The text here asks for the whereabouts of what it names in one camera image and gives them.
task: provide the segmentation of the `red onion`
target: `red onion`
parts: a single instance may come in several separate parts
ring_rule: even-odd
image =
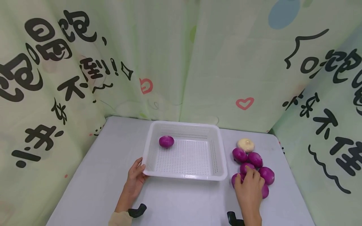
[[[264,186],[261,188],[261,195],[263,196],[263,199],[268,197],[269,195],[269,188],[267,184],[264,184]]]
[[[238,175],[238,174],[234,174],[234,175],[231,177],[231,184],[232,184],[232,187],[233,187],[233,188],[235,188],[235,179],[236,179],[236,176],[237,176],[237,175]],[[245,175],[244,175],[244,174],[240,174],[240,176],[241,176],[241,178],[240,178],[241,183],[243,183],[243,182],[244,182]]]
[[[254,165],[249,163],[249,162],[244,162],[241,166],[240,166],[240,173],[241,174],[246,174],[247,173],[247,169],[246,166],[249,166],[250,169],[255,169]]]
[[[234,157],[234,160],[238,163],[243,163],[248,160],[248,155],[241,148],[235,148],[234,150],[232,150],[232,156]]]
[[[274,182],[274,172],[268,167],[261,167],[259,169],[260,176],[264,178],[266,185],[271,185]]]
[[[263,159],[256,152],[250,152],[248,155],[248,162],[253,164],[256,168],[260,168],[263,166]]]
[[[174,139],[171,136],[163,136],[159,139],[161,147],[169,148],[173,145]]]

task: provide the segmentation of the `white plastic basket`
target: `white plastic basket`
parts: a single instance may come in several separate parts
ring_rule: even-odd
[[[162,136],[175,140],[170,148],[159,144]],[[143,152],[145,175],[197,180],[224,180],[226,158],[220,129],[215,125],[154,121]]]

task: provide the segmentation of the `pink heart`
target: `pink heart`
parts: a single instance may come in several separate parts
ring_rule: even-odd
[[[139,82],[141,83],[141,91],[142,93],[145,95],[146,93],[149,93],[152,91],[153,89],[153,83],[151,80],[149,80],[148,78],[144,78],[144,79],[139,79]],[[148,82],[150,84],[150,87],[147,89],[146,86],[142,86],[145,82]]]
[[[240,102],[247,103],[248,101],[250,101],[250,102],[248,103],[248,105],[246,107],[244,107],[243,105],[240,104]],[[238,108],[240,108],[242,110],[247,110],[253,103],[254,103],[254,98],[248,97],[246,99],[238,99],[235,104]]]

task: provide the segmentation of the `beige sleeve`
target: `beige sleeve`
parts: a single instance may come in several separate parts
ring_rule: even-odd
[[[131,226],[132,217],[128,212],[112,213],[108,226]]]

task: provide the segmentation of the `backdrop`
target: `backdrop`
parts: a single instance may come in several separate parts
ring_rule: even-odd
[[[316,225],[360,225],[362,26],[273,127]]]

